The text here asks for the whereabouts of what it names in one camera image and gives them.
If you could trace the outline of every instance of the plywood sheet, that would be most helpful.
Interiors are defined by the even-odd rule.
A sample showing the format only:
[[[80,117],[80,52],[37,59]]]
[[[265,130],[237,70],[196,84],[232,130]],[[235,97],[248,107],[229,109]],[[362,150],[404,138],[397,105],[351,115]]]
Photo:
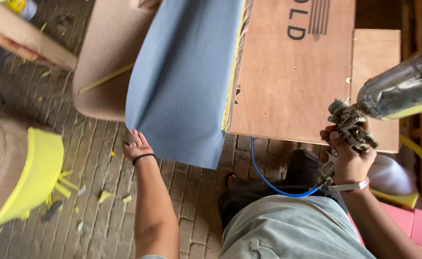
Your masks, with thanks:
[[[255,0],[229,132],[321,143],[350,96],[354,0]]]
[[[370,78],[400,62],[400,31],[386,29],[356,29],[353,38],[353,68],[351,102],[357,102],[358,92]],[[370,119],[378,150],[397,153],[399,121]]]

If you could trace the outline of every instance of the yellow tape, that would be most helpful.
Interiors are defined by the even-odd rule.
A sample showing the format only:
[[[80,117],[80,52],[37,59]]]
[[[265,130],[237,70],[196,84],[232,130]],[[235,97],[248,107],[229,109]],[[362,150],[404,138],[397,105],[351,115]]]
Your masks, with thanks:
[[[246,8],[246,0],[243,0],[243,5],[241,7],[241,14],[240,14],[240,23],[239,23],[239,26],[238,26],[237,44],[235,46],[235,53],[233,54],[232,73],[230,75],[230,82],[228,83],[227,99],[225,101],[224,115],[222,116],[222,126],[220,128],[224,132],[227,131],[227,126],[228,126],[228,116],[229,116],[229,113],[230,113],[230,103],[232,101],[233,80],[235,79],[235,68],[237,66],[239,41],[240,41],[240,36],[241,36],[241,28],[243,26],[243,17],[244,17],[244,9],[245,8]]]

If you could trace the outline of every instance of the blue fabric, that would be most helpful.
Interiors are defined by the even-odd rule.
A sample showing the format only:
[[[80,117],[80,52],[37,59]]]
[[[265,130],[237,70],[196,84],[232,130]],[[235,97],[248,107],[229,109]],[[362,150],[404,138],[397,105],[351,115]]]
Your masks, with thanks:
[[[242,0],[163,0],[133,68],[126,126],[158,157],[217,168]]]

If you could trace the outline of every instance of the wrist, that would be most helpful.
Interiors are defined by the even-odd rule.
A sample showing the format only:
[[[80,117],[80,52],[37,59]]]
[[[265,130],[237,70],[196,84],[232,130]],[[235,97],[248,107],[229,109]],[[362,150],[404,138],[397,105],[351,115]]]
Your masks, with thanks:
[[[152,153],[136,156],[133,159],[133,166],[138,167],[138,166],[142,166],[145,163],[151,163],[151,162],[155,162],[156,164],[155,158],[156,156]]]

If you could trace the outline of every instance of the paint spray gun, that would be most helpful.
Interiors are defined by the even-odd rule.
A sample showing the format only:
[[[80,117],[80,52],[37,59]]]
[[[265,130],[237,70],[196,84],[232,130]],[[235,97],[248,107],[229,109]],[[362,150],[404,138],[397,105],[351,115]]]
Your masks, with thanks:
[[[337,132],[353,150],[364,153],[369,146],[377,148],[377,142],[362,128],[367,117],[390,120],[422,112],[422,53],[369,79],[355,104],[335,99],[328,110],[331,114],[328,121],[337,125]],[[328,156],[328,162],[319,168],[319,186],[333,182],[339,153],[331,150]]]

